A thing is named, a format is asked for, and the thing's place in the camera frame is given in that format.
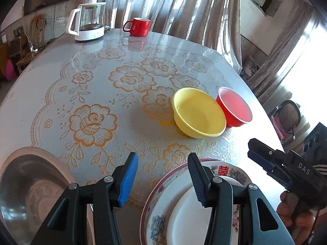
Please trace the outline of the large floral rimmed plate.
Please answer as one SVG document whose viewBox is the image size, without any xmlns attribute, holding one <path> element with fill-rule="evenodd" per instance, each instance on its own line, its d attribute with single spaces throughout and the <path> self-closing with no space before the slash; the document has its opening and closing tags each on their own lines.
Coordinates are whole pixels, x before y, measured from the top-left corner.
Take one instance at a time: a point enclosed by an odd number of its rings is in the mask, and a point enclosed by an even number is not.
<svg viewBox="0 0 327 245">
<path fill-rule="evenodd" d="M 216 176 L 228 176 L 243 186 L 251 183 L 242 169 L 217 159 L 201 159 Z M 167 224 L 180 198 L 192 187 L 187 164 L 182 164 L 166 174 L 153 188 L 143 208 L 140 221 L 141 244 L 167 244 Z"/>
</svg>

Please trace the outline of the beige window curtain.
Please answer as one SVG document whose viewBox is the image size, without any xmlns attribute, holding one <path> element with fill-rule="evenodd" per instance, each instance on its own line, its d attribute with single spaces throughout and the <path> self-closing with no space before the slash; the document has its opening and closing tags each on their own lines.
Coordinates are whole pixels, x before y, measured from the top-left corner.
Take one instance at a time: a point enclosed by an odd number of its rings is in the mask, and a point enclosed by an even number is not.
<svg viewBox="0 0 327 245">
<path fill-rule="evenodd" d="M 236 73 L 242 70 L 241 0 L 97 1 L 106 2 L 105 24 L 111 28 L 121 28 L 136 17 L 147 18 L 152 32 L 215 49 Z"/>
</svg>

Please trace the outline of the red mug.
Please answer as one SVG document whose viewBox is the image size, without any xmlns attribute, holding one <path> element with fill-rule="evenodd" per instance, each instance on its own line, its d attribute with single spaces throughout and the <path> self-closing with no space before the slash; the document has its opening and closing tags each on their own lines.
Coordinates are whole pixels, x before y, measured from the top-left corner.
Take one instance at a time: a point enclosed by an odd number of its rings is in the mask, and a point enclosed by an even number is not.
<svg viewBox="0 0 327 245">
<path fill-rule="evenodd" d="M 147 18 L 134 18 L 128 20 L 122 30 L 134 37 L 146 37 L 149 34 L 151 20 Z"/>
</svg>

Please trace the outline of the side curtain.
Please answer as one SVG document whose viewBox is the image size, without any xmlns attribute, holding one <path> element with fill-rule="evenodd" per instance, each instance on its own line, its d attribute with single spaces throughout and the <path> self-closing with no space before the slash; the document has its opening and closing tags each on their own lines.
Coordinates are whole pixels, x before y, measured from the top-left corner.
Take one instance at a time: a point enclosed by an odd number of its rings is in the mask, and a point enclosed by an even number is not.
<svg viewBox="0 0 327 245">
<path fill-rule="evenodd" d="M 307 27 L 313 6 L 303 0 L 294 0 L 290 15 L 278 36 L 268 58 L 259 70 L 247 81 L 247 85 L 263 104 L 280 84 L 278 72 L 289 58 L 305 28 Z"/>
</svg>

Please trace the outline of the wooden chair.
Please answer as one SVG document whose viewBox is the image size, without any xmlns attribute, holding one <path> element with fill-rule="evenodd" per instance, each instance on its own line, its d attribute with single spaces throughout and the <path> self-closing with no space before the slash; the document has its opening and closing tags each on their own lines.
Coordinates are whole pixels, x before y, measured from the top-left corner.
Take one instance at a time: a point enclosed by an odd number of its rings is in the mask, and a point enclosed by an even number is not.
<svg viewBox="0 0 327 245">
<path fill-rule="evenodd" d="M 22 73 L 37 55 L 45 49 L 45 15 L 39 14 L 30 21 L 29 34 L 26 35 L 26 50 L 23 57 L 16 63 L 19 74 Z"/>
</svg>

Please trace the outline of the dark round-back chair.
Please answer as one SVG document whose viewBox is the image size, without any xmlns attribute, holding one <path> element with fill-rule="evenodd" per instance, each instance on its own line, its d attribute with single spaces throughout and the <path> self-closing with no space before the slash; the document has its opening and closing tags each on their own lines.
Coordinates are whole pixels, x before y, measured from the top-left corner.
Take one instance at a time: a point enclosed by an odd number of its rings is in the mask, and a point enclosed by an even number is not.
<svg viewBox="0 0 327 245">
<path fill-rule="evenodd" d="M 310 128 L 310 123 L 301 114 L 300 105 L 292 100 L 283 101 L 268 117 L 282 144 L 294 141 Z"/>
</svg>

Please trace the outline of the floral lace tablecloth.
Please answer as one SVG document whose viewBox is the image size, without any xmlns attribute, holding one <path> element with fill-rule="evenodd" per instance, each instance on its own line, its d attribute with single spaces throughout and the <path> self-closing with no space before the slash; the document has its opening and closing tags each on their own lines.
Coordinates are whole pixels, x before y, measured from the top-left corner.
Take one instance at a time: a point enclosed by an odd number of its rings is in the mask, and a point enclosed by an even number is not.
<svg viewBox="0 0 327 245">
<path fill-rule="evenodd" d="M 252 121 L 217 138 L 182 133 L 173 117 L 174 92 L 194 87 L 217 97 L 222 86 L 242 96 Z M 117 213 L 123 244 L 140 243 L 148 196 L 191 152 L 239 167 L 276 207 L 282 187 L 247 157 L 251 138 L 282 147 L 266 112 L 228 62 L 207 47 L 159 33 L 137 38 L 113 29 L 87 43 L 62 35 L 1 100 L 1 161 L 22 147 L 41 148 L 85 185 L 111 174 L 130 152 L 138 154 L 129 201 Z"/>
</svg>

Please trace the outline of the red plastic bowl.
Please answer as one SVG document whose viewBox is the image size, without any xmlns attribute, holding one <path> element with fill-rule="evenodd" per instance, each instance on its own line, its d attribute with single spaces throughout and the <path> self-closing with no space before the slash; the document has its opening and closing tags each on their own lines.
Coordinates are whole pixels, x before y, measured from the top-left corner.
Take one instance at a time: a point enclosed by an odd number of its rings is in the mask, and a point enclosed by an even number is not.
<svg viewBox="0 0 327 245">
<path fill-rule="evenodd" d="M 249 105 L 234 90 L 220 87 L 216 101 L 224 112 L 227 128 L 240 127 L 252 121 L 253 115 Z"/>
</svg>

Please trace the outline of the small white floral plate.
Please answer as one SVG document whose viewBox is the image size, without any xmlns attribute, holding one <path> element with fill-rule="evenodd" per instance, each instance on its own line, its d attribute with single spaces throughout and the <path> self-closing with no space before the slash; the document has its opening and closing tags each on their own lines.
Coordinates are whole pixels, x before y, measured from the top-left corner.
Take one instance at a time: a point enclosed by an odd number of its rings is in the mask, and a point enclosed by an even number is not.
<svg viewBox="0 0 327 245">
<path fill-rule="evenodd" d="M 167 203 L 167 244 L 204 244 L 212 209 L 197 200 L 188 171 L 169 185 Z"/>
</svg>

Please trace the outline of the pink bag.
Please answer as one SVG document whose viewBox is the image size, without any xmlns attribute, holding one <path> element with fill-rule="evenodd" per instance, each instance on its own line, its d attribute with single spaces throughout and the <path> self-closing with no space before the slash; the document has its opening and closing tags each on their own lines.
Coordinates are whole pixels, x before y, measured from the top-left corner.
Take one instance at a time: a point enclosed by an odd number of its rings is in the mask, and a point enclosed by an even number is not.
<svg viewBox="0 0 327 245">
<path fill-rule="evenodd" d="M 6 79 L 8 81 L 13 81 L 16 78 L 17 78 L 17 74 L 15 72 L 13 63 L 10 59 L 8 59 L 6 63 Z"/>
</svg>

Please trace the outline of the stainless steel basin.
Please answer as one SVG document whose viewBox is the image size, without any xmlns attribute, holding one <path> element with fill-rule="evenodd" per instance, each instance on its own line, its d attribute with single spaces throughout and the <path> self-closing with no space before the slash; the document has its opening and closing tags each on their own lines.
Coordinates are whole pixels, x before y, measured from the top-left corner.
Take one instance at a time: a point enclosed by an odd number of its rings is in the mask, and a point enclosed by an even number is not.
<svg viewBox="0 0 327 245">
<path fill-rule="evenodd" d="M 1 167 L 1 244 L 94 244 L 90 208 L 78 213 L 79 191 L 47 151 L 14 151 Z"/>
</svg>

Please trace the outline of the yellow bowl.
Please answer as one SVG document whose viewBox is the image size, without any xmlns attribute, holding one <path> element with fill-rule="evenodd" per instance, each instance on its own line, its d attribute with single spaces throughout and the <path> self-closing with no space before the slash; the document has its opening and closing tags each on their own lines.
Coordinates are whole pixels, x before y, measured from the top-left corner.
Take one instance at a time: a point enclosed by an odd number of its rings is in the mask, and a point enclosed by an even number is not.
<svg viewBox="0 0 327 245">
<path fill-rule="evenodd" d="M 178 128 L 192 138 L 216 138 L 226 129 L 220 105 L 209 94 L 191 87 L 177 90 L 171 99 Z"/>
</svg>

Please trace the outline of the white glass electric kettle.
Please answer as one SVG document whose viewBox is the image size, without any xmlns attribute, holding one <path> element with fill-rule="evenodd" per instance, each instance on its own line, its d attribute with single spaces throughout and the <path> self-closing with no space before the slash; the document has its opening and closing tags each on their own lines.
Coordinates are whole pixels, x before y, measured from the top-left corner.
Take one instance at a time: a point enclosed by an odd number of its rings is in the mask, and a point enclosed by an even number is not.
<svg viewBox="0 0 327 245">
<path fill-rule="evenodd" d="M 70 12 L 66 24 L 66 33 L 76 41 L 89 41 L 101 38 L 105 33 L 106 2 L 90 0 L 82 3 Z"/>
</svg>

